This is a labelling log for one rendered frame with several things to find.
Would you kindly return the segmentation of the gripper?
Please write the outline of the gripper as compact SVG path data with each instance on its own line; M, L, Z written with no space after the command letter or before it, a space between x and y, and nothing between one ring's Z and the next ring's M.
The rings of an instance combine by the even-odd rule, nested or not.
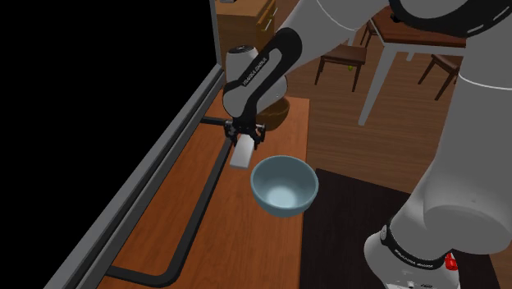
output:
M258 146L265 140L266 126L256 123L255 116L234 117L233 121L224 121L223 126L226 138L231 141L237 141L237 134L251 135L254 141L254 150L257 150Z

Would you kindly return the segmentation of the white rectangular block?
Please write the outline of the white rectangular block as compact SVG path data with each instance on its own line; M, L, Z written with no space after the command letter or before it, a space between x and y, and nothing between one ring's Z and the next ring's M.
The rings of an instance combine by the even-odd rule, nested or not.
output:
M236 142L231 156L230 166L239 169L248 169L254 151L254 140L242 134Z

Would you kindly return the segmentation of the brown wooden bowl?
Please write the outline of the brown wooden bowl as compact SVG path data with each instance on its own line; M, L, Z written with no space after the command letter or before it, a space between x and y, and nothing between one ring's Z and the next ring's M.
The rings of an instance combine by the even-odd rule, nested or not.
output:
M283 97L273 105L261 111L256 116L256 122L265 125L267 131L274 131L286 119L289 110L290 103L286 97Z

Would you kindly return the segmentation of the light blue bowl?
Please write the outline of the light blue bowl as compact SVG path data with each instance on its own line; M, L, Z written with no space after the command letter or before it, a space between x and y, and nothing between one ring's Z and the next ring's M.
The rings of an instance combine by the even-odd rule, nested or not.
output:
M319 188L315 171L303 160L275 155L260 161L250 175L250 186L258 205L279 218L304 213Z

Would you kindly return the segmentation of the wooden chest of drawers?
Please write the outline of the wooden chest of drawers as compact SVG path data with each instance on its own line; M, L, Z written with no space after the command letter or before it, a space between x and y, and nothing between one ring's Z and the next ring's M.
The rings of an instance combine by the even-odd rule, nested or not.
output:
M230 48L260 51L274 35L277 0L215 0L215 7L223 66Z

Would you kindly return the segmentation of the wooden table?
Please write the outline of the wooden table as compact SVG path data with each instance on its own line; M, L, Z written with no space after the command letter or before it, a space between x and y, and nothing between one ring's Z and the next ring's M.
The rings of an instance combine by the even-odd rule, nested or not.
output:
M167 270L223 143L221 126L197 126L114 265L153 275ZM97 289L298 289L303 218L262 210L250 175L223 168L181 275L169 287L104 277Z

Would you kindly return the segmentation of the dark wooden chair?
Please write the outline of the dark wooden chair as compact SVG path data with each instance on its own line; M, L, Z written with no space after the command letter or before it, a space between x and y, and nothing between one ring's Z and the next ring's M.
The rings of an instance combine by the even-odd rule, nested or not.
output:
M352 91L355 91L361 68L366 63L366 57L367 49L365 47L348 46L344 44L337 46L329 53L320 57L314 84L316 85L318 83L319 77L323 72L323 68L326 63L340 64L347 67L354 67L356 69L352 85Z
M463 57L432 54L431 58L432 60L429 62L426 70L419 79L418 84L421 85L423 83L428 73L435 65L439 66L443 71L445 71L448 74L448 76L445 82L443 83L442 87L438 91L437 96L434 98L434 100L437 101L443 95L443 93L445 92L446 88L450 83L456 83L459 74L459 69L463 61Z
M365 25L365 29L363 32L362 39L360 41L360 45L364 45L364 47L366 48L369 45L369 42L374 35L377 35L377 31L376 31L374 25L372 24L372 22L368 21L367 24Z

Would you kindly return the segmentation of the white legged dining table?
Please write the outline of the white legged dining table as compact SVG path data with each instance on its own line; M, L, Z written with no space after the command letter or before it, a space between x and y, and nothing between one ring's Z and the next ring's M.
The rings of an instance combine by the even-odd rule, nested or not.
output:
M408 53L407 60L410 61L416 53L463 56L465 49L464 39L417 30L404 23L395 23L391 19L389 7L380 10L369 22L377 32L383 50L359 116L360 126L365 125L397 53Z

